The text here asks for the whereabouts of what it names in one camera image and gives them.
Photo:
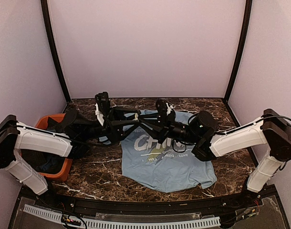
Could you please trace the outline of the light blue printed t-shirt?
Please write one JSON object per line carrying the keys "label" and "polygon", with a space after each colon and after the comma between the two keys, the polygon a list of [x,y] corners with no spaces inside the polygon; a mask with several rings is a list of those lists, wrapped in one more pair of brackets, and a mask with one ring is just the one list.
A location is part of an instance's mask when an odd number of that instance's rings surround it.
{"label": "light blue printed t-shirt", "polygon": [[192,146],[162,144],[138,127],[121,141],[122,175],[150,189],[170,193],[201,185],[212,186],[217,177],[210,161],[202,162],[192,154]]}

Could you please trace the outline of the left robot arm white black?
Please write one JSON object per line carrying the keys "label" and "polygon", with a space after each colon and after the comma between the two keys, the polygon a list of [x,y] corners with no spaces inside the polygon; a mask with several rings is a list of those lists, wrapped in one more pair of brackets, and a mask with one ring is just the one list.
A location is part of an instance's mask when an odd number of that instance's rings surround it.
{"label": "left robot arm white black", "polygon": [[60,197],[48,189],[45,176],[37,172],[19,154],[33,150],[59,157],[81,158],[90,147],[109,147],[124,140],[139,126],[140,111],[121,107],[96,110],[88,120],[77,110],[65,113],[63,120],[52,119],[51,130],[38,129],[8,115],[0,123],[0,169],[4,169],[29,187],[50,208],[60,204]]}

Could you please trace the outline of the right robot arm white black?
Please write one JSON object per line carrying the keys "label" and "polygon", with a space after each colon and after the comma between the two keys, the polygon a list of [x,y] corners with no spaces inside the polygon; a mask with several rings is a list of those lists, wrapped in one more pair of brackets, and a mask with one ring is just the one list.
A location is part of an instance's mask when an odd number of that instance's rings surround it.
{"label": "right robot arm white black", "polygon": [[207,111],[192,115],[187,124],[177,122],[174,110],[166,113],[135,114],[134,120],[158,143],[167,138],[193,146],[192,153],[200,161],[211,161],[228,153],[267,145],[267,153],[249,175],[246,189],[236,197],[236,203],[246,207],[262,190],[277,170],[291,160],[291,120],[267,109],[256,120],[228,131],[217,131],[218,124]]}

